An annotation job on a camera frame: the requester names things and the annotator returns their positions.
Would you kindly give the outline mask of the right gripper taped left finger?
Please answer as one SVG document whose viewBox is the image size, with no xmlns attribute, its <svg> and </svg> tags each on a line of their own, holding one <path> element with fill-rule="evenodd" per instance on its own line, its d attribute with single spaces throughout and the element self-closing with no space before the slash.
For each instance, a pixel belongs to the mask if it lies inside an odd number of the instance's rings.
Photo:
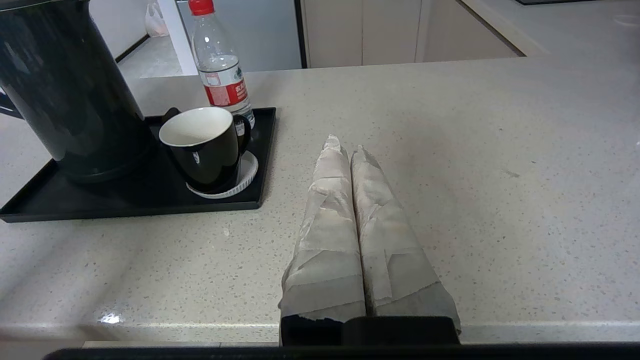
<svg viewBox="0 0 640 360">
<path fill-rule="evenodd" d="M 315 163 L 281 289 L 282 347 L 339 346 L 343 326 L 367 314 L 350 161 L 337 136 Z"/>
</svg>

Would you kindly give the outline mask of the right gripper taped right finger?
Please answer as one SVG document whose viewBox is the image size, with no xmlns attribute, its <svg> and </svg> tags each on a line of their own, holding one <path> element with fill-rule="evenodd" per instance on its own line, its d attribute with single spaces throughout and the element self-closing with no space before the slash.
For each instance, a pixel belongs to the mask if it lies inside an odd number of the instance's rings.
<svg viewBox="0 0 640 360">
<path fill-rule="evenodd" d="M 446 317 L 462 332 L 442 284 L 379 162 L 363 146 L 350 160 L 367 309 L 375 317 Z"/>
</svg>

